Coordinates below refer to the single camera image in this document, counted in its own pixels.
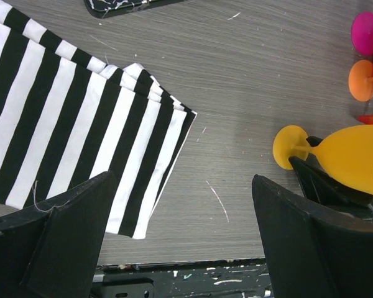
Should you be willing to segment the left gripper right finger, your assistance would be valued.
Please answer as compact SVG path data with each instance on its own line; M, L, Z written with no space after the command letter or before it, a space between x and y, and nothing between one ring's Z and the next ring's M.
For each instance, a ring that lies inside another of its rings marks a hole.
M252 199L275 297L373 297L373 223L258 174Z

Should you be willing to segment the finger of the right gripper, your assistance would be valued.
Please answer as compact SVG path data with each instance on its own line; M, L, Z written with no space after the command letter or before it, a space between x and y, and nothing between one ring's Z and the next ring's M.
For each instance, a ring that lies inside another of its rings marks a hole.
M373 195L347 187L293 156L288 159L292 165L305 198L349 214L373 214Z
M321 138L315 136L309 136L306 140L311 147L317 147L322 142Z

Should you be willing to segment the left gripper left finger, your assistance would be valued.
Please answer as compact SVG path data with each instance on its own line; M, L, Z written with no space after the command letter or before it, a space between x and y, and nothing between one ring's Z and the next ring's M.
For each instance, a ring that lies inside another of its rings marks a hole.
M107 171L0 217L0 297L88 297L115 191Z

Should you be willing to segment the yellow plastic wine glass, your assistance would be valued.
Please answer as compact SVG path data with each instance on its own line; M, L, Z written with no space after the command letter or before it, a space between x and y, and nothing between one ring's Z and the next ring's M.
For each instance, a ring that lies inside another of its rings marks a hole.
M292 169L289 158L306 160L312 154L337 182L373 195L373 125L338 130L317 146L310 145L307 138L307 133L296 125L279 130L272 146L277 164L283 169Z

